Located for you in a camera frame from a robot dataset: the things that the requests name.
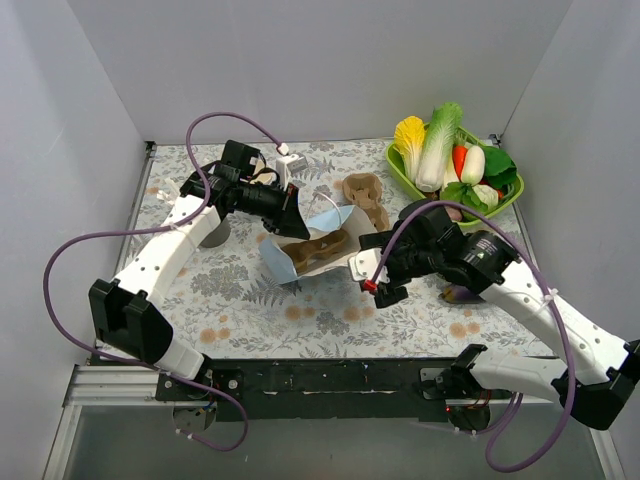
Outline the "single brown pulp carrier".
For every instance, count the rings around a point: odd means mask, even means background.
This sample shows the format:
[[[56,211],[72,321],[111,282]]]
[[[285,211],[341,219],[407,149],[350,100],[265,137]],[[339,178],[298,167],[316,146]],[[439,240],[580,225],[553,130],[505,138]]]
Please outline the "single brown pulp carrier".
[[[344,229],[339,229],[314,240],[284,245],[281,250],[292,260],[296,272],[302,274],[309,269],[311,263],[338,255],[348,241],[349,234]]]

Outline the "white paper carry bag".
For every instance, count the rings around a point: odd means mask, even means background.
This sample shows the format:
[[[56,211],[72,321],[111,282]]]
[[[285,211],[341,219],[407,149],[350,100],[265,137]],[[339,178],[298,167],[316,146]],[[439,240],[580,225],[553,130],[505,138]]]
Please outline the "white paper carry bag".
[[[281,247],[307,240],[270,234],[259,245],[259,251],[271,276],[278,284],[291,283],[304,277],[321,275],[337,268],[346,268],[348,259],[360,250],[359,237],[376,233],[376,228],[372,225],[366,213],[355,205],[342,207],[334,205],[331,209],[306,220],[305,224],[310,232],[309,240],[320,238],[335,230],[344,229],[349,234],[349,241],[343,250],[332,259],[315,261],[310,264],[305,273],[298,274],[292,260],[281,250]]]

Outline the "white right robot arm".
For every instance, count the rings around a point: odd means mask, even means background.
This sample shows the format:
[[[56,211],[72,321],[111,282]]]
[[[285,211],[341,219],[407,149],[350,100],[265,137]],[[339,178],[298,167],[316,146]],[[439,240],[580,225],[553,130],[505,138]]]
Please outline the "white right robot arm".
[[[608,429],[639,381],[639,343],[598,327],[543,286],[523,255],[489,231],[464,233],[446,210],[415,202],[390,231],[362,235],[351,276],[377,308],[407,298],[413,279],[438,274],[509,314],[551,358],[512,357],[471,344],[427,381],[431,394],[505,390],[557,401],[580,423]]]

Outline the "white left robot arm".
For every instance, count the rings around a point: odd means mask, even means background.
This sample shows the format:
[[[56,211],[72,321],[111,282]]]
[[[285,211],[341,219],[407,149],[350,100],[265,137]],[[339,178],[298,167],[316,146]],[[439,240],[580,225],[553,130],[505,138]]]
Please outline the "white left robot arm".
[[[188,398],[205,398],[213,377],[202,368],[203,354],[175,336],[159,308],[186,261],[197,248],[212,245],[213,233],[234,211],[259,217],[270,233],[309,239],[299,189],[290,181],[306,166],[303,156],[288,154],[268,167],[259,149],[227,141],[220,160],[193,172],[180,187],[163,223],[165,232],[151,238],[113,280],[97,280],[90,288],[98,340],[178,375],[178,387]]]

